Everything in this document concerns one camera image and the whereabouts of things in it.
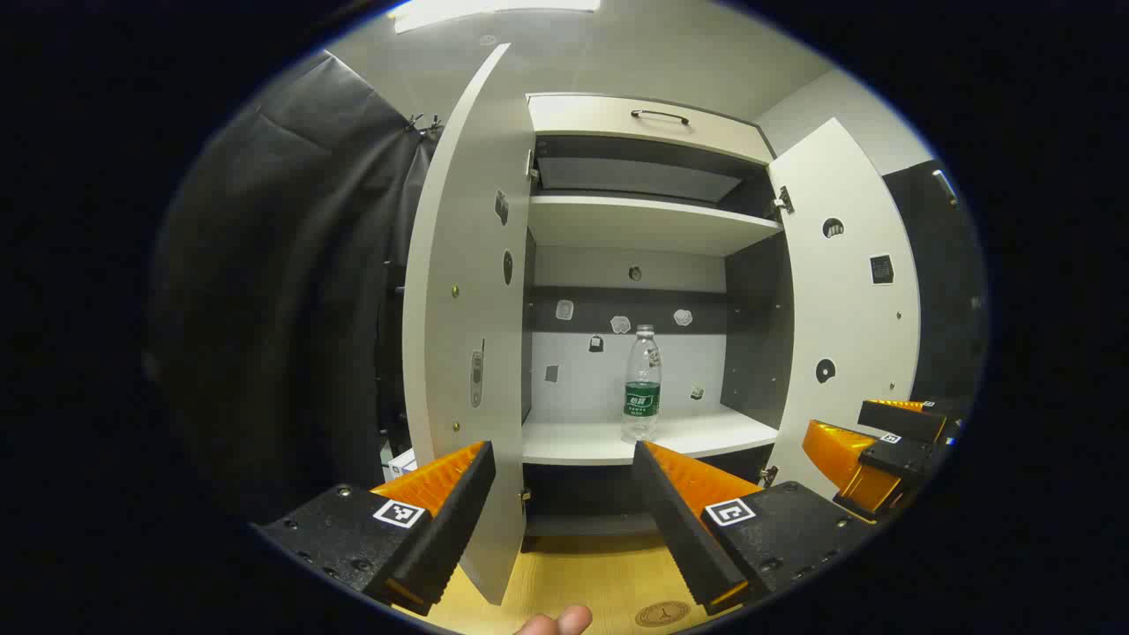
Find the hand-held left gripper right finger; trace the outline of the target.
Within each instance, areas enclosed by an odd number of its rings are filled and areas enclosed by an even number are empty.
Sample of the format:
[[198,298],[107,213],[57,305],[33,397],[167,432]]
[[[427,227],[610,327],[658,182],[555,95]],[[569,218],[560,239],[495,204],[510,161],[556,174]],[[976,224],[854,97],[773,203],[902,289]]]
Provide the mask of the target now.
[[761,487],[648,441],[632,475],[697,604],[716,615],[814,579],[876,527],[800,482]]

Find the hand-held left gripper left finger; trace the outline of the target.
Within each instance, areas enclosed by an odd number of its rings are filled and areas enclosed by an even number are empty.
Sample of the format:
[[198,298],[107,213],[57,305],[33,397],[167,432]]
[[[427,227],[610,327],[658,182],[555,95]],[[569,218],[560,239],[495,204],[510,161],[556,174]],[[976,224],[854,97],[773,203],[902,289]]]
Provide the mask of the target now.
[[427,616],[467,550],[496,473],[493,445],[480,440],[375,488],[339,482],[255,529],[340,586]]

